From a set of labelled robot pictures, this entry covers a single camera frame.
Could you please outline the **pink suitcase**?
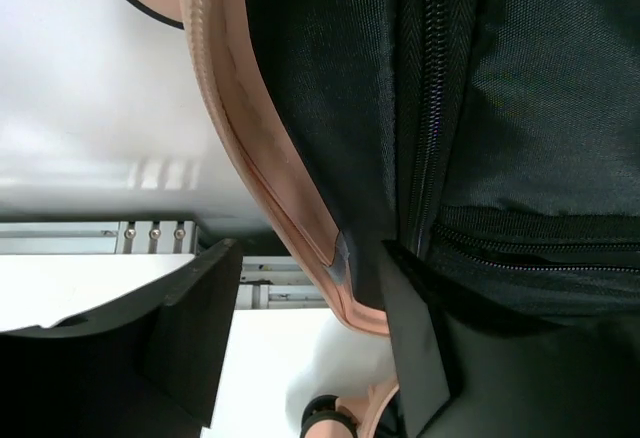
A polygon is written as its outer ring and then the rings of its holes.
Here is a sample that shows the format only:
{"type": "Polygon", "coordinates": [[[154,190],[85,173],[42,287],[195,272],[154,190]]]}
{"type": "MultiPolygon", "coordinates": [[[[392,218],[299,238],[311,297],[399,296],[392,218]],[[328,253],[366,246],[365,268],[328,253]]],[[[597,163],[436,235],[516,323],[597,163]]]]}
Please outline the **pink suitcase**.
{"type": "MultiPolygon", "coordinates": [[[[241,179],[347,327],[382,244],[515,313],[639,321],[639,0],[127,0],[185,31],[241,179]]],[[[305,437],[410,437],[396,372],[305,437]]]]}

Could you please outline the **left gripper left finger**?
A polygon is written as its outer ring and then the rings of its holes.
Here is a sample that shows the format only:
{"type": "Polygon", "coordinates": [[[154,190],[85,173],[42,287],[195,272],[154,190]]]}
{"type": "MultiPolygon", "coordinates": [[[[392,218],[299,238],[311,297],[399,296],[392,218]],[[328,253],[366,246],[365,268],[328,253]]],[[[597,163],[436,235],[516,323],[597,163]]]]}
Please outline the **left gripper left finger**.
{"type": "Polygon", "coordinates": [[[231,239],[51,328],[1,336],[5,437],[197,437],[211,424],[243,255],[231,239]]]}

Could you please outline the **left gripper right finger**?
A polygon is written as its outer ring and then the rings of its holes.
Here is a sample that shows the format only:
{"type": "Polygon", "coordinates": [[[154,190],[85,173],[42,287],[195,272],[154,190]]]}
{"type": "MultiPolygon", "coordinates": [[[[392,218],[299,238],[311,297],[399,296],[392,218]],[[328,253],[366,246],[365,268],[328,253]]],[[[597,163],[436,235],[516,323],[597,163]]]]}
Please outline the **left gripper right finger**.
{"type": "Polygon", "coordinates": [[[635,437],[636,317],[515,313],[382,244],[382,294],[410,437],[635,437]]]}

